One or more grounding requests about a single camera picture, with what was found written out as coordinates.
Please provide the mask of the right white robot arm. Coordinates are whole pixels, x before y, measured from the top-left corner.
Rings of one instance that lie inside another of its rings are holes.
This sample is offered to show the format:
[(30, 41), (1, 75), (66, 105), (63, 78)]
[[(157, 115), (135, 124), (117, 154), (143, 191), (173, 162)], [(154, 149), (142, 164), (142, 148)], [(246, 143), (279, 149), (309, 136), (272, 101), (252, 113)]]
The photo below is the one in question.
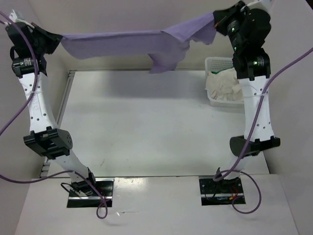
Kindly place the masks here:
[(228, 9), (214, 11), (213, 16), (214, 28), (229, 38), (234, 50), (232, 61), (245, 109), (245, 132), (229, 141), (236, 161), (229, 170), (218, 169), (213, 177), (216, 190), (226, 192), (251, 157), (279, 147), (281, 142), (273, 132), (269, 111), (271, 68), (270, 58), (263, 49), (271, 30), (268, 11), (254, 3), (239, 1)]

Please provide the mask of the purple t shirt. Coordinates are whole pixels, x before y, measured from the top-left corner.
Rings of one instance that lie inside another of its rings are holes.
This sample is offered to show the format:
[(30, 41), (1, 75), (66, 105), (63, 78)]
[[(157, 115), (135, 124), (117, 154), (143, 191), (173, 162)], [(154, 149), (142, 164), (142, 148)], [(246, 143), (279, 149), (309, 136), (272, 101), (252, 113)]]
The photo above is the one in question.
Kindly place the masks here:
[(74, 58), (148, 55), (150, 73), (174, 70), (190, 48), (190, 42), (213, 43), (213, 13), (207, 13), (166, 29), (91, 34), (64, 34), (61, 44)]

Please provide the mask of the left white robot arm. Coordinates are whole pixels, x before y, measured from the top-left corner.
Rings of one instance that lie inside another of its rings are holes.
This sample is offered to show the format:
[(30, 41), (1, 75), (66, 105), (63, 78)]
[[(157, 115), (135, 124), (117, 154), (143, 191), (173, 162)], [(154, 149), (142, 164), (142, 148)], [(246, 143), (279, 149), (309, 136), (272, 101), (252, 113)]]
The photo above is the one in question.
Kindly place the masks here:
[(95, 196), (98, 184), (94, 175), (74, 154), (71, 135), (59, 128), (49, 102), (44, 55), (55, 51), (62, 36), (22, 22), (9, 24), (5, 30), (13, 43), (10, 49), (12, 70), (29, 100), (30, 133), (24, 136), (24, 144), (68, 171), (76, 192)]

